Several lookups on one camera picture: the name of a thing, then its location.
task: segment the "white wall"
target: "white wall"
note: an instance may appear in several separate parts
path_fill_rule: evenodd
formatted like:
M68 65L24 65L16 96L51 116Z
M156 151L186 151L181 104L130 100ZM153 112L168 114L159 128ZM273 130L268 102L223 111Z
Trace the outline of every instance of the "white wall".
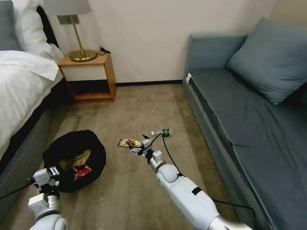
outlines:
M307 26L307 1L277 0L271 19Z
M182 79L192 32L249 32L275 0L89 0L79 15L84 48L112 52L117 82ZM78 49L71 25L50 16L64 53Z

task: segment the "beige carpet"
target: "beige carpet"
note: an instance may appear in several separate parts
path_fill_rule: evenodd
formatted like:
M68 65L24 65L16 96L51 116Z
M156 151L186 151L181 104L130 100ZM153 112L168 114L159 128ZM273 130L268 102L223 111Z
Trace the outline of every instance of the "beige carpet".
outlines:
M117 146L123 137L142 140L142 134L162 128L174 130L166 144L181 172L212 198L228 201L182 86L120 87L114 103L71 106L54 137L90 129L107 154L106 167L97 181L80 191L61 194L62 215L69 229L194 229L158 184L146 159ZM153 147L171 163L162 139ZM34 186L23 192L0 229L26 230L33 225L27 208L33 195ZM232 207L217 207L225 218L237 220Z

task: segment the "table lamp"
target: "table lamp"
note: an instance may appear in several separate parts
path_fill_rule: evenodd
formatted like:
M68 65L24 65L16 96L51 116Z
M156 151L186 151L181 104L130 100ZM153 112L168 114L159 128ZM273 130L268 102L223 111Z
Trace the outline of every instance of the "table lamp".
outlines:
M96 58L97 53L93 50L84 50L80 42L78 31L72 15L91 12L88 0L44 0L44 10L47 14L70 17L73 24L80 50L69 53L70 59L76 62L89 61Z

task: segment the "gray sofa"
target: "gray sofa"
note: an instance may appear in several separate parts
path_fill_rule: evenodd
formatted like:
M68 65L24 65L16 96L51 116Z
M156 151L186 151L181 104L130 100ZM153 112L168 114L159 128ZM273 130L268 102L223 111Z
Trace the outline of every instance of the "gray sofa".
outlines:
M192 34L183 87L230 200L257 229L307 229L307 105L275 106L226 68L246 37Z

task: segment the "baseboard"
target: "baseboard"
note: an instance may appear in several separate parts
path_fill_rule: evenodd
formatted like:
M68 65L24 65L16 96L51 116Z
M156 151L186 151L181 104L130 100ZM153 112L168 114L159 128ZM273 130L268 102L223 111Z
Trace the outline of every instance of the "baseboard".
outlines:
M121 86L168 85L168 84L182 84L182 80L121 82L121 83L116 83L116 86L121 87Z

